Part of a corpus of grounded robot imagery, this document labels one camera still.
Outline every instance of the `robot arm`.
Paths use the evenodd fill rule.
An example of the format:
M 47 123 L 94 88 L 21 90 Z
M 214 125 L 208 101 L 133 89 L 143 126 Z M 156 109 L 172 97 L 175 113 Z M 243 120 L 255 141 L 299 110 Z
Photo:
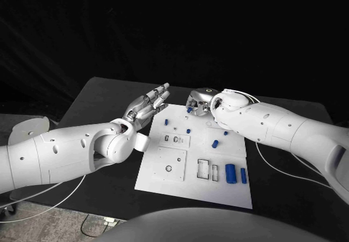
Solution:
M 168 107 L 169 84 L 139 97 L 123 118 L 106 124 L 53 130 L 0 147 L 0 194 L 25 186 L 66 182 L 123 162 L 151 138 L 138 131 Z
M 192 91 L 188 109 L 194 115 L 211 112 L 223 128 L 305 158 L 349 203 L 349 129 L 305 118 L 272 104 L 253 104 L 229 89 L 221 93 L 210 88 Z

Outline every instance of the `robotic hand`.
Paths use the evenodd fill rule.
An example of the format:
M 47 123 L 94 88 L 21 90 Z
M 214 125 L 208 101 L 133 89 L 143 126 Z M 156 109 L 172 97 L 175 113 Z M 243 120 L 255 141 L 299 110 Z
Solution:
M 255 104 L 253 96 L 230 89 L 194 90 L 187 108 L 198 116 L 211 112 L 224 129 L 305 158 L 349 204 L 349 129 L 305 118 L 272 104 Z
M 0 147 L 0 194 L 25 186 L 66 182 L 123 162 L 151 138 L 138 131 L 168 107 L 169 83 L 141 96 L 123 118 L 106 124 L 57 129 Z

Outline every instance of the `blue object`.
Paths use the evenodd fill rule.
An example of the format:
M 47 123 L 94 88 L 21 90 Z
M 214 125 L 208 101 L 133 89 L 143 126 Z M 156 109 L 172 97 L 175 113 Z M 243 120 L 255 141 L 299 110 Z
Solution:
M 218 146 L 218 140 L 216 140 L 214 144 L 213 144 L 213 148 L 217 148 Z
M 227 176 L 227 183 L 236 184 L 237 181 L 237 172 L 236 172 L 236 165 L 227 164 L 226 165 L 226 176 Z
M 247 179 L 246 179 L 246 168 L 242 168 L 242 180 L 243 180 L 243 183 L 247 184 Z

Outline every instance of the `concrete floor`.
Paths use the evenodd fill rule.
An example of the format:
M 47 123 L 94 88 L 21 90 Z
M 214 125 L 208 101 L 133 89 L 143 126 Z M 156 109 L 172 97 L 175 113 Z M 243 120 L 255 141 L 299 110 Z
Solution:
M 44 212 L 50 207 L 21 202 L 18 212 L 8 217 L 5 221 L 30 217 Z M 80 226 L 87 217 L 86 213 L 71 210 L 54 208 L 35 218 L 25 221 L 0 224 L 0 241 L 2 242 L 81 242 L 93 241 L 94 238 L 87 237 Z M 106 229 L 105 218 L 90 215 L 84 223 L 84 232 L 93 236 L 103 234 Z

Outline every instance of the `black curtain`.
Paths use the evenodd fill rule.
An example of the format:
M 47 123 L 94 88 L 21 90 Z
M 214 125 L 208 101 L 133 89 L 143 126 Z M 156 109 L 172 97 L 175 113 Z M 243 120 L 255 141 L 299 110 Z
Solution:
M 97 0 L 5 0 L 0 10 L 2 82 L 55 108 L 97 76 L 317 101 L 348 118 L 341 16 Z

